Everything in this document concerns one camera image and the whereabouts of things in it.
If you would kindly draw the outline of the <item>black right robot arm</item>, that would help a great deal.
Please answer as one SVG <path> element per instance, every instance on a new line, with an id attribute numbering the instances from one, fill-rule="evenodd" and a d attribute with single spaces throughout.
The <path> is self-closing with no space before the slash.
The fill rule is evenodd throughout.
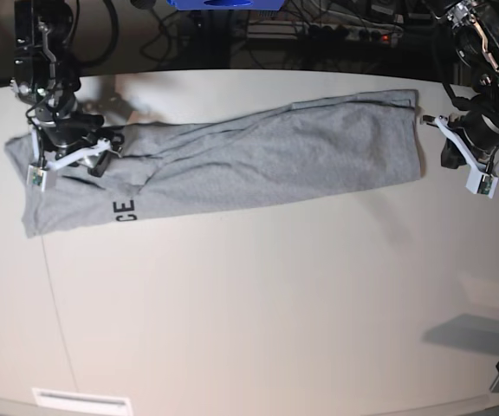
<path id="1" fill-rule="evenodd" d="M 26 104 L 33 140 L 33 173 L 40 185 L 48 172 L 85 166 L 99 178 L 124 138 L 100 114 L 85 112 L 76 98 L 81 62 L 72 53 L 78 11 L 64 1 L 14 3 L 15 53 L 11 86 Z"/>

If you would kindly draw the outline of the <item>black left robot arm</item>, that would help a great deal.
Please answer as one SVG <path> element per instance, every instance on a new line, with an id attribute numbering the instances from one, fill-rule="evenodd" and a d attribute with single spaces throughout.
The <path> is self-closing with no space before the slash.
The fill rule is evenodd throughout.
<path id="1" fill-rule="evenodd" d="M 463 115 L 449 123 L 485 172 L 496 170 L 499 151 L 499 16 L 487 1 L 426 1 L 436 20 L 431 44 L 432 58 L 450 101 Z M 438 55 L 449 41 L 457 56 L 470 68 L 476 95 L 455 94 Z"/>

